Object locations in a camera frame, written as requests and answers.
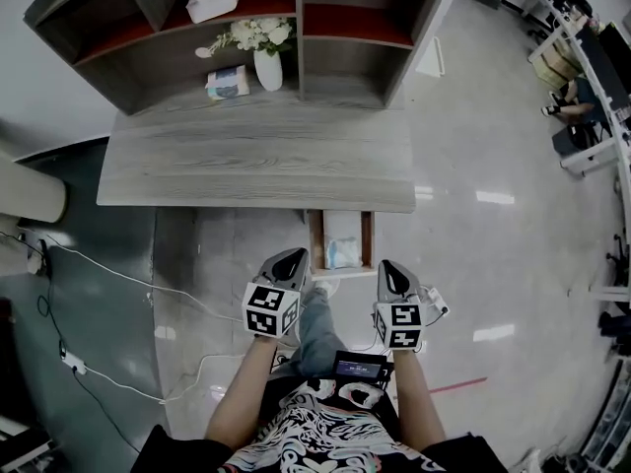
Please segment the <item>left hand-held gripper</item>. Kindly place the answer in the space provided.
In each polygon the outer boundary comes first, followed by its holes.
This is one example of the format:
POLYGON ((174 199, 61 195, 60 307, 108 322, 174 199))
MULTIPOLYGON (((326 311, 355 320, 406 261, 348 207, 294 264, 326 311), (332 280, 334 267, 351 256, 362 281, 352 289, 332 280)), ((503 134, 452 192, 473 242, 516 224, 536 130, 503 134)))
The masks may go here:
POLYGON ((303 291, 310 281, 310 254, 304 247, 283 250, 266 259, 245 288, 242 313, 249 333, 280 339, 299 318, 303 291), (277 285, 288 285, 285 289, 277 285))

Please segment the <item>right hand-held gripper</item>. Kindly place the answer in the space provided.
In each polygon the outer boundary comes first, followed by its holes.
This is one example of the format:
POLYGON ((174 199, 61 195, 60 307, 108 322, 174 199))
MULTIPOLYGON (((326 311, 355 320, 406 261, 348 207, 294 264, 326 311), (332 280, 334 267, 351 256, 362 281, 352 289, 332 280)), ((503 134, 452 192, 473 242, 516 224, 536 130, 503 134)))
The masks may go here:
POLYGON ((391 351, 420 351, 424 323, 418 299, 392 303, 395 297, 407 300, 419 293, 418 278, 405 266, 390 259, 379 264, 378 303, 374 304, 373 325, 382 345, 391 351))

